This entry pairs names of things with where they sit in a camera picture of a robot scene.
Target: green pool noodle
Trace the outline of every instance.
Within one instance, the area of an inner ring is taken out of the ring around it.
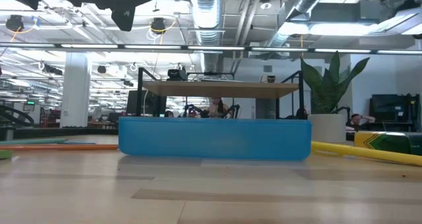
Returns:
[[[0,159],[10,159],[12,158],[13,151],[3,151],[0,150]]]

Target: blue plastic container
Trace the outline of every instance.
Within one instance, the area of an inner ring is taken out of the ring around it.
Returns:
[[[297,161],[311,153],[302,120],[120,117],[119,149],[128,155]]]

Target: air duct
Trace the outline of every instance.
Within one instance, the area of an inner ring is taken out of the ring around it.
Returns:
[[[192,15],[195,27],[219,29],[221,26],[222,0],[191,0]],[[221,32],[196,31],[196,40],[199,45],[219,45]],[[201,64],[204,72],[222,72],[223,65],[219,62],[220,54],[202,53]]]
[[[285,4],[283,7],[287,9],[284,10],[285,14],[282,15],[282,18],[279,19],[282,24],[286,20],[289,20],[293,17],[299,16],[301,14],[309,13],[315,5],[320,0],[294,0],[294,3],[291,7],[287,7]],[[279,30],[272,36],[270,40],[267,41],[266,47],[281,47],[289,38],[288,34],[284,34],[282,29],[282,25],[280,26]]]

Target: wooden table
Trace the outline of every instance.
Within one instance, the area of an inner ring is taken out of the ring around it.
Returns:
[[[278,99],[299,89],[298,84],[256,82],[143,81],[142,86],[159,96]]]

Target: white planter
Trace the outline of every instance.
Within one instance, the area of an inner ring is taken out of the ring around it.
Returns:
[[[337,114],[309,115],[312,141],[343,144],[346,142],[346,116]]]

